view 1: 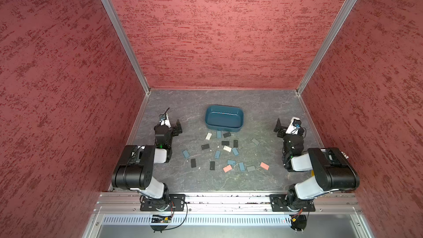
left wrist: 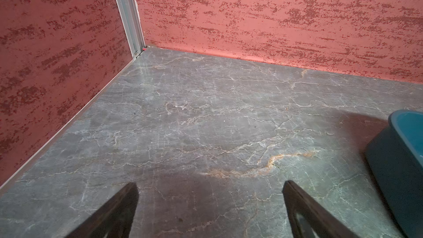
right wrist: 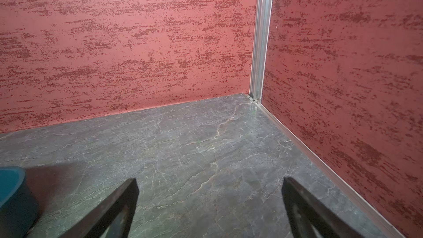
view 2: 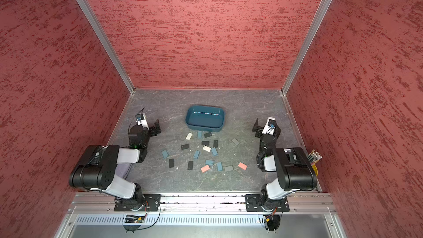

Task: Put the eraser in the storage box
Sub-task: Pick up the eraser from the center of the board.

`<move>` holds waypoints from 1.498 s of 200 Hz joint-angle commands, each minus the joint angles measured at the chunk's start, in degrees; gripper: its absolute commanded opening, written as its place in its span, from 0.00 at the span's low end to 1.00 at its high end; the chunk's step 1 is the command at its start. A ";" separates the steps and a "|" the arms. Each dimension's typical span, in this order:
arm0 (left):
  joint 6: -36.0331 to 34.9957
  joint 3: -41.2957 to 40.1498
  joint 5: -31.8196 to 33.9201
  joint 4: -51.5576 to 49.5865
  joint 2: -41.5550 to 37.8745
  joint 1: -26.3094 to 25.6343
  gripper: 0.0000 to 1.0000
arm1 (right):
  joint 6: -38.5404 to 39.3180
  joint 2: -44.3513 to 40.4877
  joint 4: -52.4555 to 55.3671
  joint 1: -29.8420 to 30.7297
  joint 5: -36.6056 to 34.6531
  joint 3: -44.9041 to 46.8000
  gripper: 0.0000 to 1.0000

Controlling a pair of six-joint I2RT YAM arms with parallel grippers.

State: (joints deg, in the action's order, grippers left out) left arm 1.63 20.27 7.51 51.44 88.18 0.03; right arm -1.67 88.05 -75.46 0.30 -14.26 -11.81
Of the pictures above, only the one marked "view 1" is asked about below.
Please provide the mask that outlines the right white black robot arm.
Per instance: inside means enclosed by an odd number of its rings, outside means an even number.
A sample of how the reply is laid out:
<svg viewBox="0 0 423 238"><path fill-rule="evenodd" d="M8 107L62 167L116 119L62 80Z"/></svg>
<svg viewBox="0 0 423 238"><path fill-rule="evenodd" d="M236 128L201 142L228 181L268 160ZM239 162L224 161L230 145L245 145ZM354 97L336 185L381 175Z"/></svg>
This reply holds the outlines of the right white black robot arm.
<svg viewBox="0 0 423 238"><path fill-rule="evenodd" d="M313 172L307 180L292 184L283 195L270 195L274 212L314 212L314 199L332 192L357 189L360 178L348 158L338 148L305 150L306 129L299 118L289 126L276 121L274 132L283 139L283 165L290 173Z"/></svg>

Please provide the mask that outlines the grey eraser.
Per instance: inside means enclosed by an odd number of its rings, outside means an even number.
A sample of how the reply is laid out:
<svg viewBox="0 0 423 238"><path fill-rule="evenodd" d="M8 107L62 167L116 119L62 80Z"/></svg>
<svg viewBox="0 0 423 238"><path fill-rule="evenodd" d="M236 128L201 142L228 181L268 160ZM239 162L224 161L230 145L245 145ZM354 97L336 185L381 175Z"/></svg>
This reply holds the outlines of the grey eraser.
<svg viewBox="0 0 423 238"><path fill-rule="evenodd" d="M255 166L248 166L246 169L248 172L252 172L252 171L255 171L256 168Z"/></svg>
<svg viewBox="0 0 423 238"><path fill-rule="evenodd" d="M258 140L256 140L255 138L253 138L253 139L252 139L252 142L253 142L255 145L259 145L259 144L260 144L260 142L259 142Z"/></svg>

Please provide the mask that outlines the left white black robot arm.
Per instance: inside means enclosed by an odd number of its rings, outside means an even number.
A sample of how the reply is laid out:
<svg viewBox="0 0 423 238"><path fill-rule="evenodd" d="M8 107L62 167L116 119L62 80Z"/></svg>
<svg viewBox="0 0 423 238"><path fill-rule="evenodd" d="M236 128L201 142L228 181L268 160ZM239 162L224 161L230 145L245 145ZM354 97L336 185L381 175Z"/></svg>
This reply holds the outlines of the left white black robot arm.
<svg viewBox="0 0 423 238"><path fill-rule="evenodd" d="M182 133L180 121L172 126L162 120L154 127L153 145L126 145L113 171L114 188L141 194L141 211L181 212L185 208L185 195L169 193L165 183L153 176L155 164L169 163L173 138Z"/></svg>

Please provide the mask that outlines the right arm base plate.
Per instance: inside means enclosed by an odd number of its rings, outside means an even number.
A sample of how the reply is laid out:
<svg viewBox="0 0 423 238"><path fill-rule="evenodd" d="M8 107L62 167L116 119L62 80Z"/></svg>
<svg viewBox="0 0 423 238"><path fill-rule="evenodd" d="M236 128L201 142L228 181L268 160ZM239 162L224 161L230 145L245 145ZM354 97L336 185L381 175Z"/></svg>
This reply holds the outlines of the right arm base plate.
<svg viewBox="0 0 423 238"><path fill-rule="evenodd" d="M287 195L270 195L270 205L273 212L315 212L316 208L312 199L299 199L295 196L286 197Z"/></svg>

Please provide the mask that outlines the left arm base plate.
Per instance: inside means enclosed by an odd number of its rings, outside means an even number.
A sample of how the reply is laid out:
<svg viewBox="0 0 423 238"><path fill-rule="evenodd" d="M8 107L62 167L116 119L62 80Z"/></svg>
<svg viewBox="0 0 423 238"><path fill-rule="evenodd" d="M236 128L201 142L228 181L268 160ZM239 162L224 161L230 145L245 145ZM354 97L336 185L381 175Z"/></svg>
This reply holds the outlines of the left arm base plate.
<svg viewBox="0 0 423 238"><path fill-rule="evenodd" d="M143 196L140 211L142 212L182 212L185 209L184 194L168 194L161 199Z"/></svg>

